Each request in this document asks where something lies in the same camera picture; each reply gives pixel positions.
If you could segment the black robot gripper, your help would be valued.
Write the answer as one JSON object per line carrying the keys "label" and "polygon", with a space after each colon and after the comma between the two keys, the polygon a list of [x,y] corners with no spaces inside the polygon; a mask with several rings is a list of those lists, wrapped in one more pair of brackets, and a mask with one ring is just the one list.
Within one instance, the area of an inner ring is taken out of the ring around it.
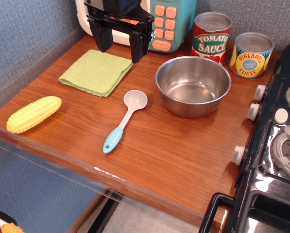
{"label": "black robot gripper", "polygon": [[144,10],[139,0],[85,0],[87,21],[98,49],[108,51],[113,46],[113,30],[130,36],[133,64],[148,52],[152,39],[153,15]]}

